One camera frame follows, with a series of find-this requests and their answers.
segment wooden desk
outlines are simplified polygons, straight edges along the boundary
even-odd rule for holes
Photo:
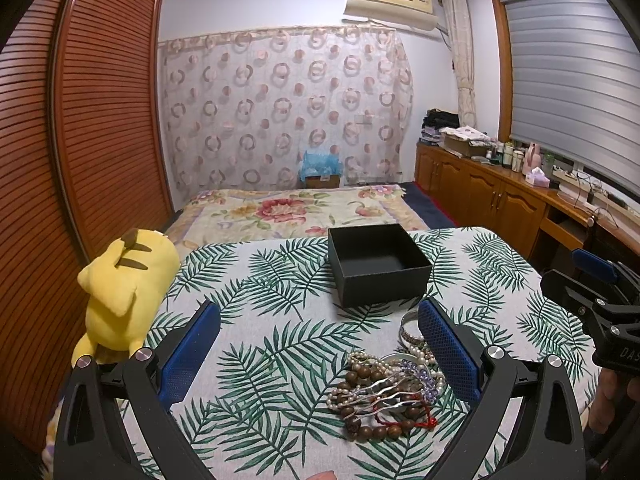
[[[531,186],[521,173],[418,143],[415,180],[458,224],[493,230],[538,270],[550,266],[558,245],[570,251],[594,245],[591,212],[557,189]],[[609,220],[599,219],[597,232],[640,260],[639,240]]]

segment window blind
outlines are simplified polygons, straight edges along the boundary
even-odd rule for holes
[[[606,0],[501,0],[513,65],[511,137],[640,193],[640,54]]]

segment red trim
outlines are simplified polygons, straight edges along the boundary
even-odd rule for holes
[[[433,197],[431,196],[429,193],[427,193],[423,188],[420,187],[420,184],[418,184],[417,182],[414,181],[414,184],[416,185],[416,187],[426,196],[428,196],[431,201],[433,202],[433,205],[436,206],[440,212],[446,216],[449,220],[451,220],[453,222],[453,225],[455,225],[456,227],[460,227],[460,224],[458,224],[458,222],[456,222],[449,213],[447,213],[444,208],[440,205],[440,203]]]

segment plush toy leg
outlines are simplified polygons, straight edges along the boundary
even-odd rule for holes
[[[93,341],[91,341],[91,339],[89,339],[88,334],[84,334],[81,338],[80,341],[78,341],[78,344],[76,345],[76,347],[74,348],[74,354],[73,357],[71,358],[71,367],[75,367],[76,366],[76,361],[78,361],[78,358],[83,356],[83,355],[95,355],[95,351],[98,348],[98,343],[95,343]]]
[[[136,352],[136,350],[140,350],[144,345],[144,339],[136,339],[129,343],[129,357],[131,357]]]

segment patterned curtain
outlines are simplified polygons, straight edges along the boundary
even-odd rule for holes
[[[471,36],[469,7],[466,0],[442,0],[447,20],[453,67],[458,83],[458,114],[461,126],[476,127],[474,91],[474,43]]]
[[[348,178],[399,169],[413,98],[385,27],[212,34],[160,47],[162,134],[180,198],[296,187],[303,153],[338,155]]]

